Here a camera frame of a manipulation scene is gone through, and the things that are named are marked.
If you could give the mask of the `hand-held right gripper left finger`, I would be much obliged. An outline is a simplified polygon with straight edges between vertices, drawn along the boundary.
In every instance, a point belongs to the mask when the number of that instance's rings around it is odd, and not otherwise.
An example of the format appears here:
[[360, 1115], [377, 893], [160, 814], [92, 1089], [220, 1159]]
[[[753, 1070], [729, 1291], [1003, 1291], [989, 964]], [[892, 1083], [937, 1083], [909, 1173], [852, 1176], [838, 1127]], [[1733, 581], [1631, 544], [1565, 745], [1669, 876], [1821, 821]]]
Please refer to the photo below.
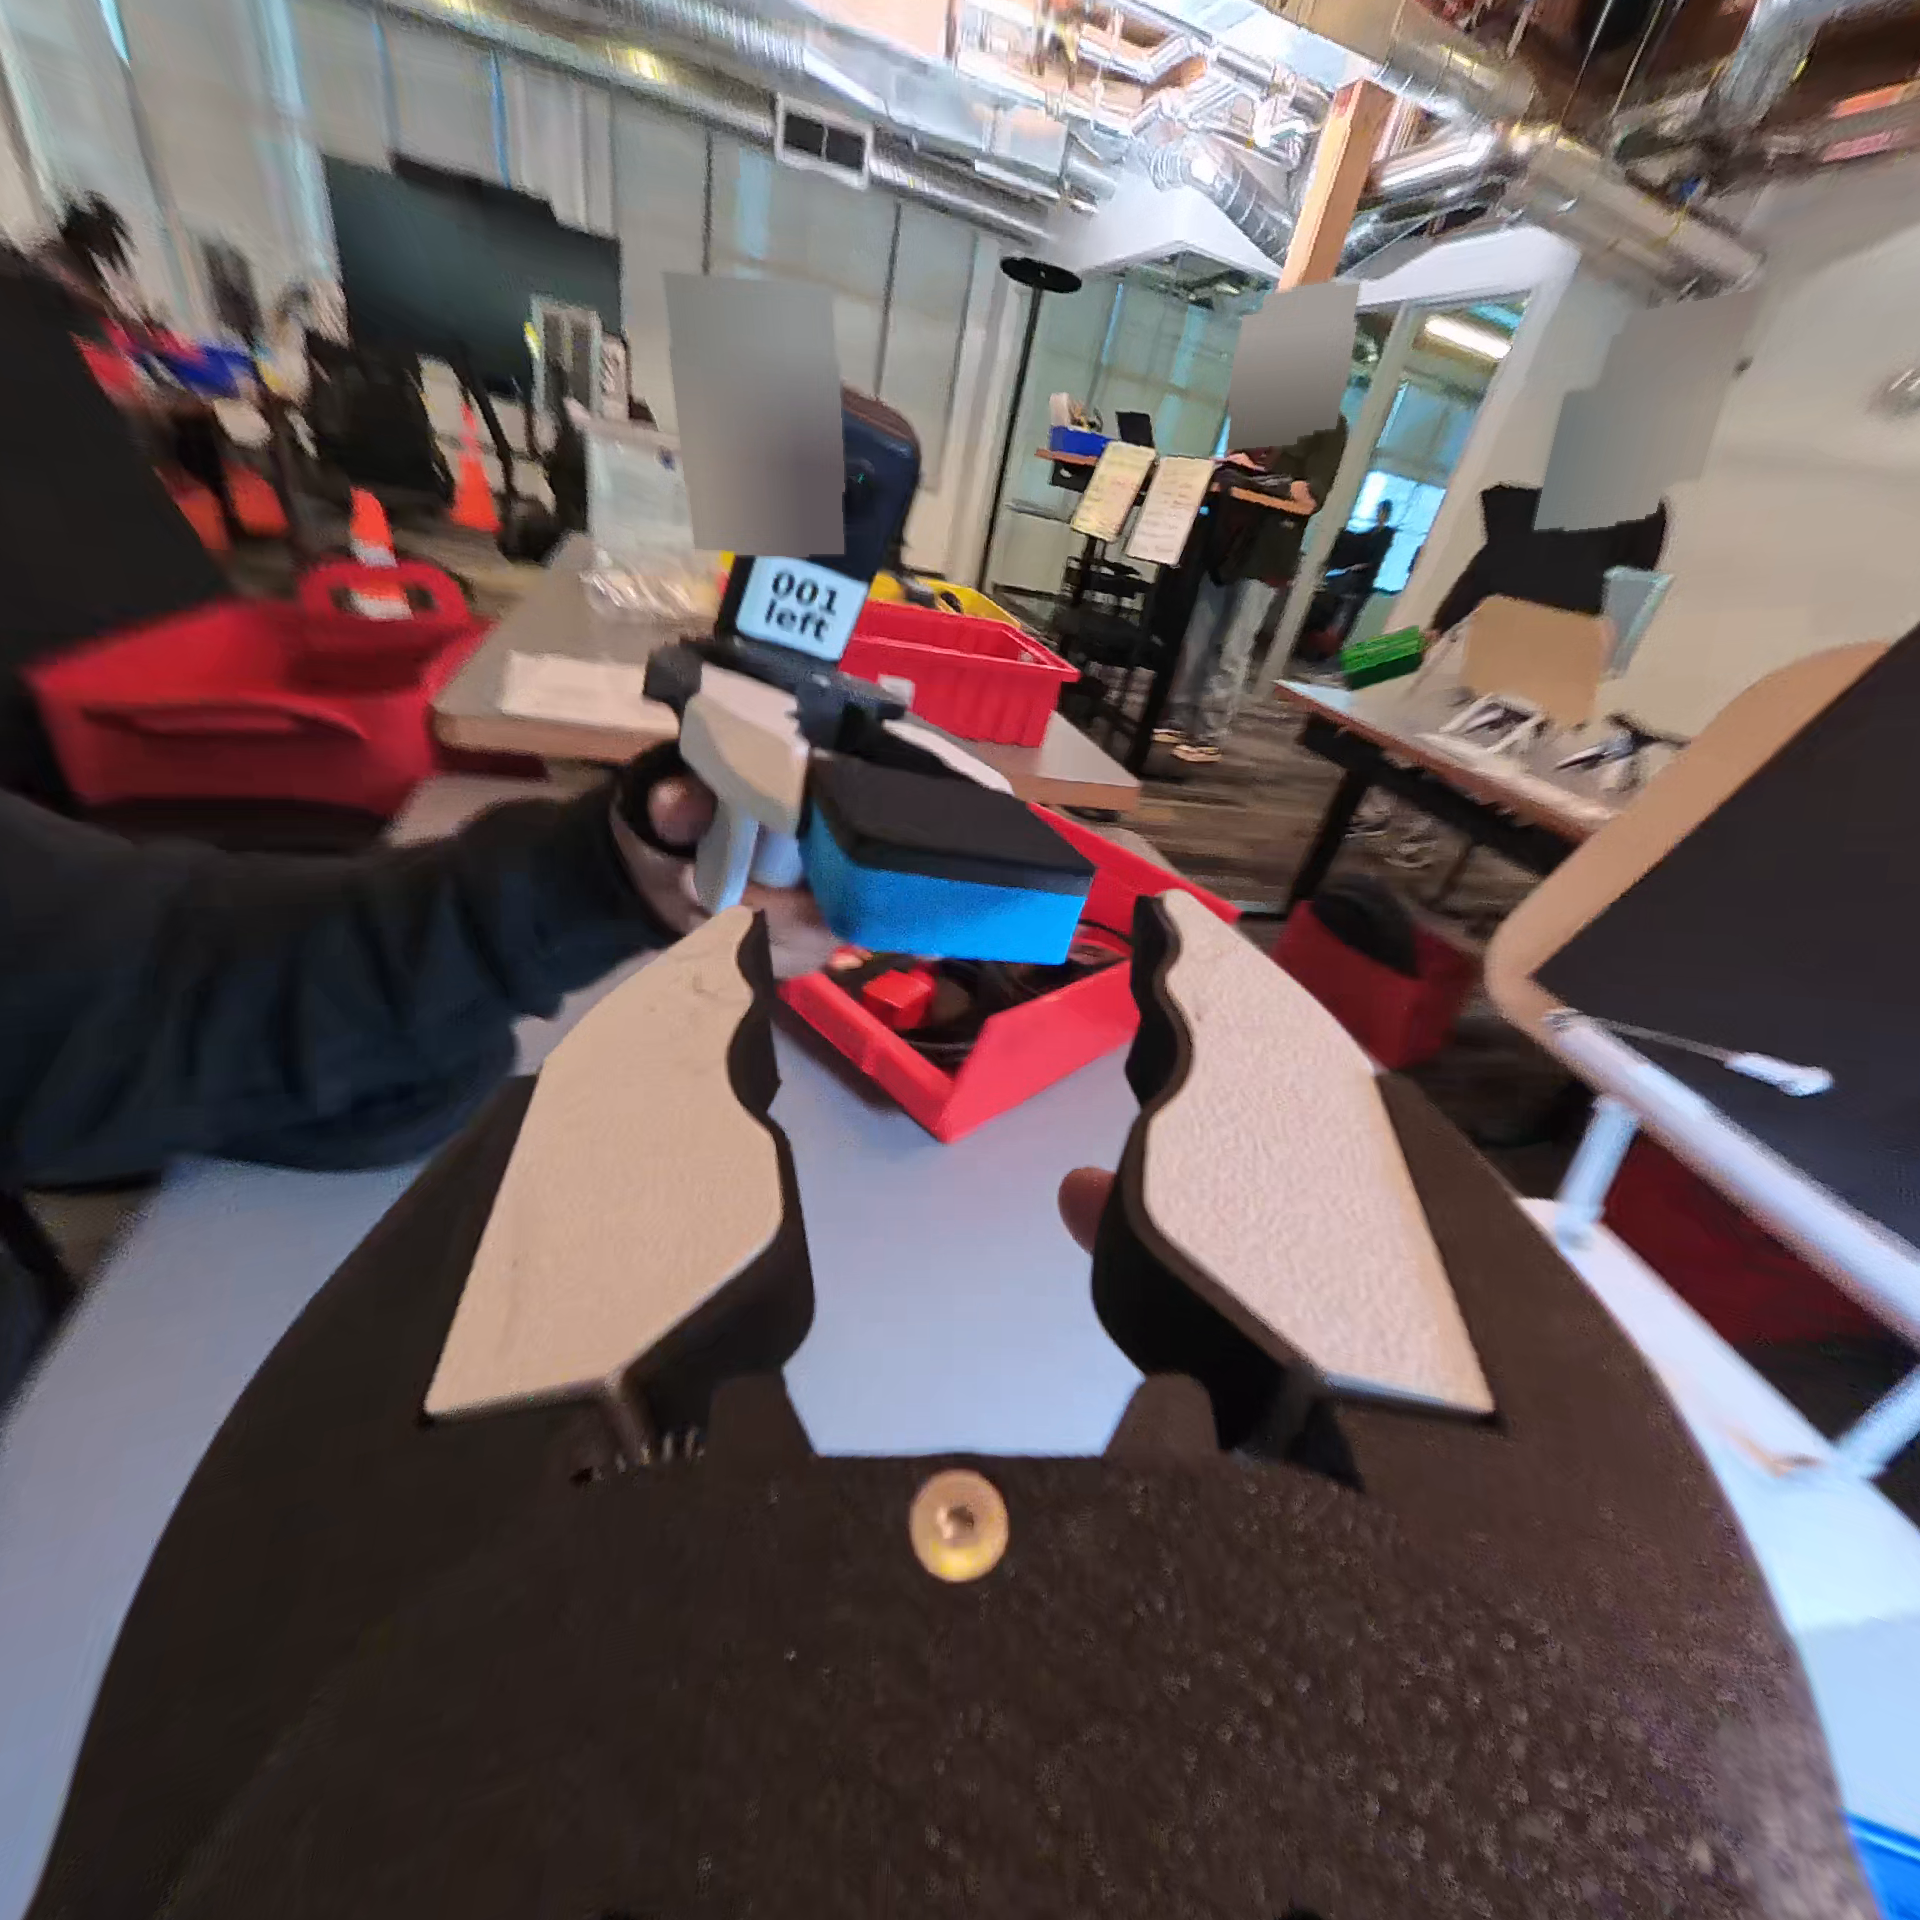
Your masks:
[[595, 1416], [623, 1471], [712, 1444], [813, 1321], [771, 936], [733, 905], [599, 998], [533, 1078], [423, 1416]]

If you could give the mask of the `black standing desk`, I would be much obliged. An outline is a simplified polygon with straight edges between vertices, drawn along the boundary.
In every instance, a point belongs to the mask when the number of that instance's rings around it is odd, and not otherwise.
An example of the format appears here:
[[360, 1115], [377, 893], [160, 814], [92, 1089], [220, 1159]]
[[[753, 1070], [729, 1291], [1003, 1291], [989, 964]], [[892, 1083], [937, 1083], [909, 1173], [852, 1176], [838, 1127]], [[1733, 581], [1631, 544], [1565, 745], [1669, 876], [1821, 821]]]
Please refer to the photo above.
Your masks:
[[1134, 775], [1167, 753], [1155, 734], [1192, 609], [1206, 515], [1209, 499], [1176, 566], [1083, 561], [1048, 613], [1056, 649], [1089, 671], [1070, 696], [1071, 711], [1111, 727], [1131, 720], [1123, 764]]

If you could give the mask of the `black bag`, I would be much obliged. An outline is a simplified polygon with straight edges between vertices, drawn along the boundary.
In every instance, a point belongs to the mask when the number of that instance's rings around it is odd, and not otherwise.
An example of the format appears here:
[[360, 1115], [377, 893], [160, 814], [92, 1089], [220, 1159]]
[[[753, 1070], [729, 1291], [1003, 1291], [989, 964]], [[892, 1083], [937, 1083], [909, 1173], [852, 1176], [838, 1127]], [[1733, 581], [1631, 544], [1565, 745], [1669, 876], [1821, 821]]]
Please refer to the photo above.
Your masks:
[[1307, 901], [1318, 928], [1349, 952], [1400, 973], [1420, 976], [1421, 928], [1407, 902], [1367, 872], [1326, 880]]

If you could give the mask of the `large black screen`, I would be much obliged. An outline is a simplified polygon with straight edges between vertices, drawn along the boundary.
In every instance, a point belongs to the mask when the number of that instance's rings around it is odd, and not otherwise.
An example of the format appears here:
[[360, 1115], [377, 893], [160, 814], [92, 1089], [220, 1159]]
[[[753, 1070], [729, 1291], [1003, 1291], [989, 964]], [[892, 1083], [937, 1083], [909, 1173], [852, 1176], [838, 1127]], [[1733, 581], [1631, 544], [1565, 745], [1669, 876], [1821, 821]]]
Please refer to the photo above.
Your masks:
[[613, 237], [565, 223], [547, 198], [395, 158], [321, 158], [326, 212], [352, 339], [432, 356], [491, 393], [531, 385], [537, 304], [595, 313], [621, 332]]

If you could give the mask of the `black board panel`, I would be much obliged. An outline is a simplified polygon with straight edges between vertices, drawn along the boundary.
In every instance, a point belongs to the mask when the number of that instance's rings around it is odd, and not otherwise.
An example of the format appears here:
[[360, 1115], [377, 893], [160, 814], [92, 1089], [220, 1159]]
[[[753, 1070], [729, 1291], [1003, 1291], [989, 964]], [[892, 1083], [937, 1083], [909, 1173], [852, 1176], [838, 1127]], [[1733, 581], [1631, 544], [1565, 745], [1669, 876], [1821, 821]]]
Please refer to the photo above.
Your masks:
[[3, 785], [69, 812], [28, 669], [225, 598], [228, 582], [89, 369], [69, 293], [3, 267]]

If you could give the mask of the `yellow plastic bin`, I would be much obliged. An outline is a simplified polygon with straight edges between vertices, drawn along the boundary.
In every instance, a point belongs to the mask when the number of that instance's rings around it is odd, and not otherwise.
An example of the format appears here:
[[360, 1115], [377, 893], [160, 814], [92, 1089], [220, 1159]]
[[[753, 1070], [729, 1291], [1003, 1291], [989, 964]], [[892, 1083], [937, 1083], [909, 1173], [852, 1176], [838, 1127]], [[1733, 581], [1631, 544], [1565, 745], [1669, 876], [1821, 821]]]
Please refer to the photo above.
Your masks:
[[870, 588], [870, 601], [875, 606], [937, 609], [952, 617], [985, 617], [1015, 625], [1021, 622], [1019, 614], [999, 606], [985, 591], [918, 568], [877, 573]]

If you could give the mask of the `red ribbed plastic bin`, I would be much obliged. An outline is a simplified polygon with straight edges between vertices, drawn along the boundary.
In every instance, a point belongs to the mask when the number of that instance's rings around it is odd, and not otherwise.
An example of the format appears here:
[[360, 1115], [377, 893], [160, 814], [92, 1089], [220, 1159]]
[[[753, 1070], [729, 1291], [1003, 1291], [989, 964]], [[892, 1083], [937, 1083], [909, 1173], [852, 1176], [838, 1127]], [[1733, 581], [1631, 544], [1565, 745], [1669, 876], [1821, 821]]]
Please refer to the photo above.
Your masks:
[[964, 740], [1036, 749], [1077, 665], [1011, 620], [909, 603], [863, 606], [841, 669], [905, 680], [909, 711]]

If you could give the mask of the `red plastic tray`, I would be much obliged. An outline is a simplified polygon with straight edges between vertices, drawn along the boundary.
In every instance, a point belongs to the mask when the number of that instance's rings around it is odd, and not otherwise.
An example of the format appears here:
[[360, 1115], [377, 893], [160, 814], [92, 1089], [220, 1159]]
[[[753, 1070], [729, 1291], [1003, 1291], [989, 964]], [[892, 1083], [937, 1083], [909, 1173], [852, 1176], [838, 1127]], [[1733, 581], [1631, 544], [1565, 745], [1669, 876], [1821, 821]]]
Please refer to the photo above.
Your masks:
[[780, 989], [783, 1006], [805, 1028], [942, 1142], [972, 1134], [1131, 1043], [1137, 1009], [1126, 966], [1137, 897], [1184, 892], [1225, 924], [1241, 919], [1235, 902], [1174, 872], [1150, 853], [1126, 847], [1053, 806], [1036, 804], [1033, 812], [1077, 853], [1093, 860], [1095, 876], [1079, 929], [1109, 952], [1109, 966], [987, 1014], [956, 1068], [932, 1062], [908, 1036], [888, 1028], [822, 971], [790, 979]]

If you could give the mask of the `black floor lamp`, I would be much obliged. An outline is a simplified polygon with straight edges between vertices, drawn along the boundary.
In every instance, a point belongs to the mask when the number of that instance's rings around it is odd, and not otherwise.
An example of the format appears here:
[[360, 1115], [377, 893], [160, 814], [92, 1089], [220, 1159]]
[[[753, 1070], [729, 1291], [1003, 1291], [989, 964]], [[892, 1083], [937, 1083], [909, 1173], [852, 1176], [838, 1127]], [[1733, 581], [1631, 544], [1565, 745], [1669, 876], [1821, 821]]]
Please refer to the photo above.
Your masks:
[[989, 504], [982, 519], [981, 544], [975, 556], [975, 573], [974, 588], [985, 591], [987, 576], [991, 566], [991, 551], [999, 529], [999, 515], [1001, 503], [1005, 499], [1007, 472], [1015, 461], [1015, 444], [1021, 425], [1021, 409], [1024, 409], [1024, 393], [1025, 379], [1033, 364], [1036, 343], [1039, 336], [1039, 318], [1045, 301], [1048, 297], [1070, 297], [1077, 295], [1083, 286], [1079, 271], [1071, 271], [1048, 259], [1043, 256], [1005, 256], [999, 262], [999, 271], [1005, 280], [1019, 291], [1024, 291], [1024, 329], [1019, 340], [1019, 351], [1015, 358], [1015, 384], [1012, 396], [1005, 406], [1003, 427], [999, 435], [999, 452], [991, 464], [991, 493]]

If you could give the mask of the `person's left hand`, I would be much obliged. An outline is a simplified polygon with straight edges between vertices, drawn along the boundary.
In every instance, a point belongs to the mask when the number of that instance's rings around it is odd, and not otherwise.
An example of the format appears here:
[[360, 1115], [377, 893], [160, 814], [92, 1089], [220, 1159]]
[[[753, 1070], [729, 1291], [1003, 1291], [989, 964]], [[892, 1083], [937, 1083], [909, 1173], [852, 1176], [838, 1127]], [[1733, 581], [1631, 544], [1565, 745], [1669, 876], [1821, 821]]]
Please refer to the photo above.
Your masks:
[[[711, 917], [697, 895], [693, 855], [712, 825], [716, 799], [700, 777], [668, 773], [663, 751], [648, 749], [619, 771], [609, 829], [630, 886], [675, 942]], [[833, 948], [805, 886], [750, 881], [741, 902], [761, 913], [780, 976], [813, 971]]]

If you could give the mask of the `wooden top desk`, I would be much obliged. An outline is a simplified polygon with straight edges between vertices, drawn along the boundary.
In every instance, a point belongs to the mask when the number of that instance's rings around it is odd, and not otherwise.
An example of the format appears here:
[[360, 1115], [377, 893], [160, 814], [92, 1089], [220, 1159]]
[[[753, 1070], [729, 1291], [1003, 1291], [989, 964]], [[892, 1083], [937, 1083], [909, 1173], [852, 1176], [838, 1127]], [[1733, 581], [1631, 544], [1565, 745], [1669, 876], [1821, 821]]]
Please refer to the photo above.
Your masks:
[[1393, 731], [1361, 712], [1355, 693], [1280, 680], [1276, 696], [1300, 720], [1300, 749], [1337, 767], [1337, 783], [1284, 902], [1267, 910], [1271, 917], [1281, 919], [1316, 893], [1352, 833], [1359, 804], [1374, 792], [1412, 806], [1429, 823], [1463, 833], [1470, 849], [1487, 847], [1533, 877], [1555, 872], [1572, 847], [1616, 816], [1616, 806], [1508, 758], [1463, 758], [1432, 739]]

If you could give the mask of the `blue plastic bin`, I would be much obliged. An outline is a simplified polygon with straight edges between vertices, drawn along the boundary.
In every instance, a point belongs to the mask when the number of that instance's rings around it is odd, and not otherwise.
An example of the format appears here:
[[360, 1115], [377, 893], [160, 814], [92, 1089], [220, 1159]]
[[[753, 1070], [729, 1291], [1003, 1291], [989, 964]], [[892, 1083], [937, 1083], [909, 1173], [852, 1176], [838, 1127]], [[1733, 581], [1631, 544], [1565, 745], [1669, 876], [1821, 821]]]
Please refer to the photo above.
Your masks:
[[1862, 1816], [1847, 1815], [1847, 1831], [1856, 1844], [1865, 1883], [1880, 1917], [1917, 1917], [1920, 1854], [1917, 1838]]

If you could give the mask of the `white flip chart board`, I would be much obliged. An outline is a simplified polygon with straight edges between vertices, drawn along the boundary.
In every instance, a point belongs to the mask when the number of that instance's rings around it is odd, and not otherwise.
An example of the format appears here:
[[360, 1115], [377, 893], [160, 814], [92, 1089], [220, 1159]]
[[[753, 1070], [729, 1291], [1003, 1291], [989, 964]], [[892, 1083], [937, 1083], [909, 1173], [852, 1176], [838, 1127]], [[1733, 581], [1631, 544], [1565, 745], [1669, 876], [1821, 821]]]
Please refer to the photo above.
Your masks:
[[1088, 484], [1070, 519], [1071, 532], [1097, 544], [1119, 540], [1156, 461], [1150, 446], [1111, 439], [1088, 468]]
[[1134, 565], [1176, 566], [1206, 503], [1214, 472], [1212, 456], [1159, 456], [1141, 491], [1123, 556]]

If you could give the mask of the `clear plastic package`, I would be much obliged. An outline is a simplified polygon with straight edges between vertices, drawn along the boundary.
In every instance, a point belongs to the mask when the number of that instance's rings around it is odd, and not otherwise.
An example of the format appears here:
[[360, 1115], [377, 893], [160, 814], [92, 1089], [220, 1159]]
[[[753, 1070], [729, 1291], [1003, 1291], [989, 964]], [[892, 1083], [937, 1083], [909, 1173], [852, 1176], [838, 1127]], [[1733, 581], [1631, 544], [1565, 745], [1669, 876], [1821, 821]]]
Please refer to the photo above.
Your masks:
[[651, 565], [697, 553], [681, 447], [633, 420], [582, 425], [588, 535], [609, 560]]

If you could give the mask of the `clear plastic bag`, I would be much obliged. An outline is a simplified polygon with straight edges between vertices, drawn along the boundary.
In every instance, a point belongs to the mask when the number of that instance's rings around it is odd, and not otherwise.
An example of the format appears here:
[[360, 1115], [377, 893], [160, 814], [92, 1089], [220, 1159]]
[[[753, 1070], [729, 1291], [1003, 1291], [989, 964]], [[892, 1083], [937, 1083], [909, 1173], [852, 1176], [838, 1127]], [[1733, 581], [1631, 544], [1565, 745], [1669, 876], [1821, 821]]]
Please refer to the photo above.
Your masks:
[[597, 544], [582, 565], [582, 589], [600, 617], [707, 631], [719, 607], [726, 571], [694, 549]]

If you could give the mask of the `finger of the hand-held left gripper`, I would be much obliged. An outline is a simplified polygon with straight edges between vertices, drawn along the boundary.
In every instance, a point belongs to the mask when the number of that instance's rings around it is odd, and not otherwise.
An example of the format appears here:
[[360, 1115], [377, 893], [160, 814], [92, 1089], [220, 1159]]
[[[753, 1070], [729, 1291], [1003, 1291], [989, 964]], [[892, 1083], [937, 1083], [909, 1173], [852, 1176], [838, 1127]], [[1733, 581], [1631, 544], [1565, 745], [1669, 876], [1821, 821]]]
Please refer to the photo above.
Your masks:
[[829, 720], [829, 751], [894, 773], [950, 777], [1015, 796], [1011, 779], [947, 731], [909, 711], [844, 703]]
[[767, 832], [801, 829], [808, 743], [790, 691], [704, 669], [681, 708], [679, 753], [711, 792], [711, 828], [744, 821]]

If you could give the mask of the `black and beige panel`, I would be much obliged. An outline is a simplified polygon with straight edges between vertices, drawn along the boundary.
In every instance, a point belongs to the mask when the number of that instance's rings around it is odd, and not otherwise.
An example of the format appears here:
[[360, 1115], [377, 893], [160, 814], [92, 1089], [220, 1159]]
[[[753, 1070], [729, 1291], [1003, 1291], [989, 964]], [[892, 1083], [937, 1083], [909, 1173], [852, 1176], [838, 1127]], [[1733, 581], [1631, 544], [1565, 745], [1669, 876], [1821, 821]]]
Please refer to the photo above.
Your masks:
[[1572, 529], [1540, 525], [1540, 507], [1539, 486], [1492, 484], [1478, 493], [1478, 545], [1427, 631], [1436, 640], [1463, 632], [1459, 677], [1470, 693], [1516, 693], [1555, 724], [1581, 727], [1614, 649], [1605, 581], [1612, 568], [1661, 565], [1669, 500]]

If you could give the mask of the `blue black eraser block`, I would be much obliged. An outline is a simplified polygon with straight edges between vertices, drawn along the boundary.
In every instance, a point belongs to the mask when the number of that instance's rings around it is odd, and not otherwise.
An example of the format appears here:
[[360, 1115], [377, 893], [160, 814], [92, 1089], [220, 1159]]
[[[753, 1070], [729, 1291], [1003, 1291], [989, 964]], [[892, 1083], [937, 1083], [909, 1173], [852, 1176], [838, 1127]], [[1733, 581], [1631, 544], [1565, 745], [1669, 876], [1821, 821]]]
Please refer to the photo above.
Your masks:
[[1056, 966], [1097, 863], [1007, 791], [817, 753], [800, 863], [828, 928], [880, 952]]

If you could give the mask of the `black panel on white stand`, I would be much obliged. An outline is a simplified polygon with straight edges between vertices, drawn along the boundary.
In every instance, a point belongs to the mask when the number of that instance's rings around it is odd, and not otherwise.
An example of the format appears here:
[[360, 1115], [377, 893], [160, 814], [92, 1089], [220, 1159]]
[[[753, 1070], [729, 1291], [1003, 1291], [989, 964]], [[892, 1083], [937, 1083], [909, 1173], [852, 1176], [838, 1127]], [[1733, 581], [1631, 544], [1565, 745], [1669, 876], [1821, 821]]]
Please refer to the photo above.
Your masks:
[[1646, 1136], [1911, 1348], [1915, 716], [1913, 631], [1771, 671], [1486, 952], [1502, 1016], [1595, 1092], [1574, 1237]]

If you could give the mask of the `wooden pillar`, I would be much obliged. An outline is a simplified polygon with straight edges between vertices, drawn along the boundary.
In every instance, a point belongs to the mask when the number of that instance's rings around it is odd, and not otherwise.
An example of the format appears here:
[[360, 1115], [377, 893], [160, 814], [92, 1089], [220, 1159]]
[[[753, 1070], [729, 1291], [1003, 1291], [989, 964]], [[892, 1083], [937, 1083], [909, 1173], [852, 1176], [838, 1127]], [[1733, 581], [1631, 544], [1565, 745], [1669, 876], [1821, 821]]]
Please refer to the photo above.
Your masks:
[[1280, 295], [1337, 276], [1393, 104], [1397, 96], [1374, 79], [1352, 79], [1335, 93], [1312, 145], [1299, 216], [1280, 262]]

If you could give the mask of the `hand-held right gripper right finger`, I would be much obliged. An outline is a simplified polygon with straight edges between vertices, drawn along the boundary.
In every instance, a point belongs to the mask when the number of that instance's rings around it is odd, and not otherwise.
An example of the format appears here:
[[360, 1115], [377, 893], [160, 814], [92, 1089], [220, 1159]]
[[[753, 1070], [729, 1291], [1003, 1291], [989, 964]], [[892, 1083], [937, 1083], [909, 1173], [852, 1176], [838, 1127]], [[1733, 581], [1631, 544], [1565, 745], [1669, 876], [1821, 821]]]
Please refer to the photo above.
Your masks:
[[1347, 1406], [1487, 1424], [1383, 1077], [1192, 893], [1135, 902], [1135, 1118], [1095, 1228], [1100, 1325], [1197, 1388], [1219, 1451], [1352, 1476]]

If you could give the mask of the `red fabric bin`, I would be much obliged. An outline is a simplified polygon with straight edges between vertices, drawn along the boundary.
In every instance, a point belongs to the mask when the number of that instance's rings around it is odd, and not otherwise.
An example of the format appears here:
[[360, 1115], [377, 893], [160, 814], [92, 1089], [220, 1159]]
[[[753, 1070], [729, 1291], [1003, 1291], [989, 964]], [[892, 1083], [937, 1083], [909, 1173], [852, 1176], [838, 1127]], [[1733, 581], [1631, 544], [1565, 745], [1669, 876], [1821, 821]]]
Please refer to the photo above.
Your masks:
[[1624, 1150], [1600, 1223], [1733, 1347], [1886, 1333], [1647, 1134]]
[[1409, 926], [1405, 973], [1342, 942], [1315, 910], [1296, 905], [1271, 947], [1276, 964], [1385, 1070], [1432, 1062], [1480, 982], [1478, 956], [1421, 920]]

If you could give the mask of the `white paper sheet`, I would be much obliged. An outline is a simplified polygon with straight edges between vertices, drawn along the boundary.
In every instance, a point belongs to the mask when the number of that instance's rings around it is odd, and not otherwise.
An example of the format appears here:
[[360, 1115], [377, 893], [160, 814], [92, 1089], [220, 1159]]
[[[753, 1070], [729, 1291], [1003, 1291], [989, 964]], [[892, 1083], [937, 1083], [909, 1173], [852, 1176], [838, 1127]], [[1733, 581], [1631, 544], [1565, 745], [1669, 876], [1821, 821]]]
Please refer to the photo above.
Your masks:
[[606, 659], [510, 652], [496, 703], [527, 723], [576, 728], [671, 728], [675, 711], [647, 694], [645, 668]]

